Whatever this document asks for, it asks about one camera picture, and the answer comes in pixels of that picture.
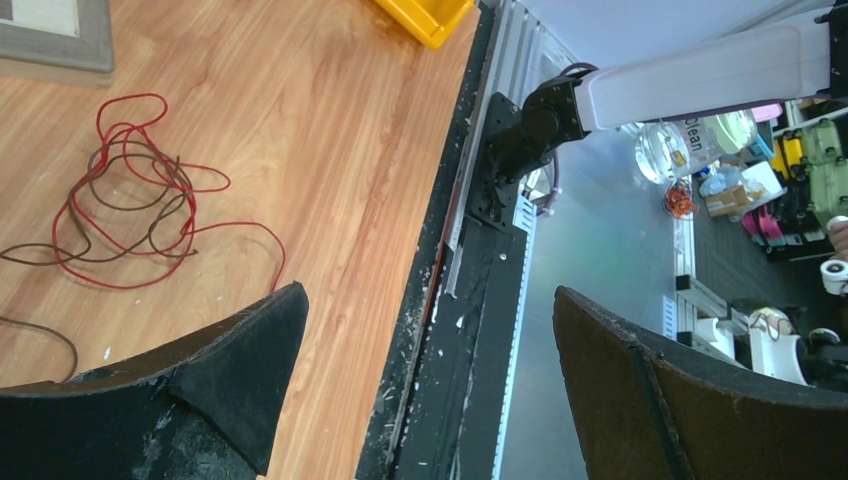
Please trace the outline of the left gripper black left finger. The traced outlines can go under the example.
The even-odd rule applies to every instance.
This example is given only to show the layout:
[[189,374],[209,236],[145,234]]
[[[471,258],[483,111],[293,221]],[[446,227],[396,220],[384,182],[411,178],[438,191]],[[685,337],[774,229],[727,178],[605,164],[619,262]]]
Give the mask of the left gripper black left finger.
[[191,334],[64,383],[1,392],[5,479],[267,473],[309,300],[291,283]]

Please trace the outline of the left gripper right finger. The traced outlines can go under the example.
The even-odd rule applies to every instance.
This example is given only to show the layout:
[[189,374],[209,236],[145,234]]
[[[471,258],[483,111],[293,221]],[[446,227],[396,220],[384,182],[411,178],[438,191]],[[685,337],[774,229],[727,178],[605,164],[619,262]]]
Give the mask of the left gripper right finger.
[[592,479],[843,479],[847,397],[644,329],[568,287],[553,328]]

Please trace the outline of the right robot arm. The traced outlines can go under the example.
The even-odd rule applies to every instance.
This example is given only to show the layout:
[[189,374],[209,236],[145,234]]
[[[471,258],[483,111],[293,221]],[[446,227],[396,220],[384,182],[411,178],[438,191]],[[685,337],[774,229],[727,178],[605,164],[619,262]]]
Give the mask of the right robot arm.
[[547,80],[514,108],[517,119],[488,135],[475,178],[487,193],[505,190],[562,144],[629,123],[846,95],[847,4],[837,1],[679,52]]

